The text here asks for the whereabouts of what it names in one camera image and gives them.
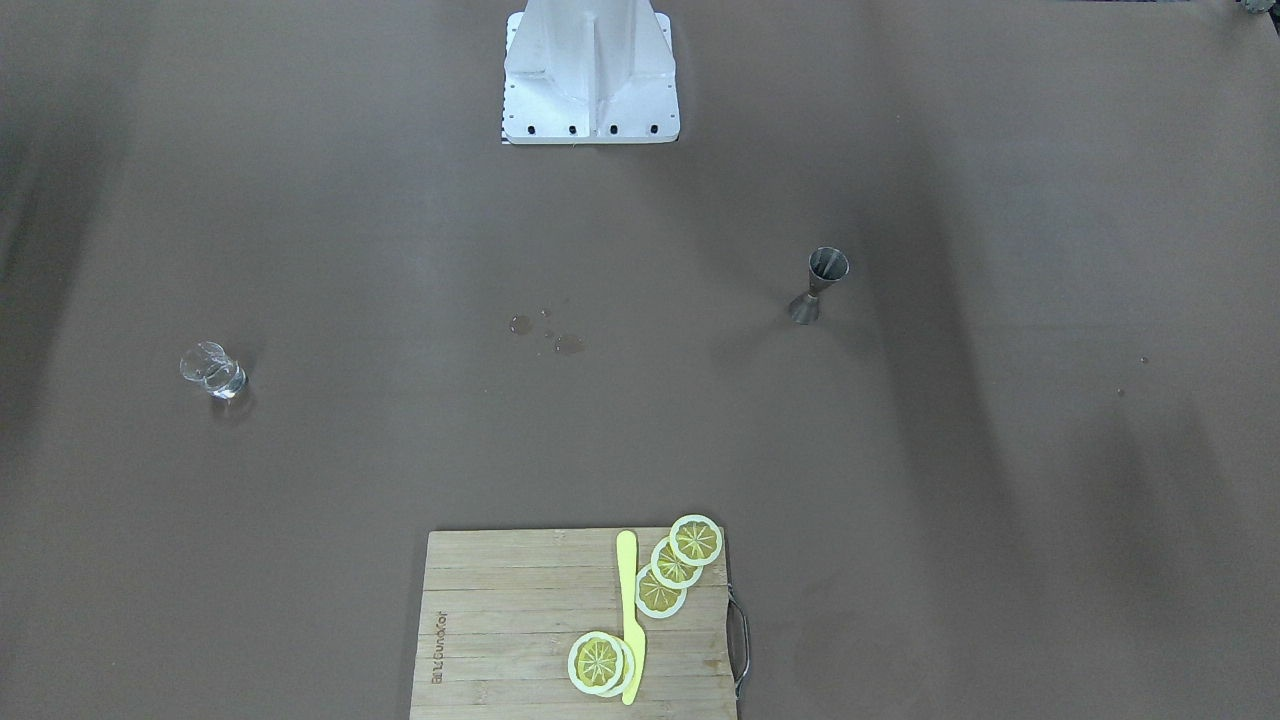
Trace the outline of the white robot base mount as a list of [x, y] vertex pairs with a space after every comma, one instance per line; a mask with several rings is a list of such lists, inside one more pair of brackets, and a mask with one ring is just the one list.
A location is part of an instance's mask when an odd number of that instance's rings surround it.
[[530, 1], [504, 31], [500, 138], [672, 143], [681, 135], [671, 18], [649, 1]]

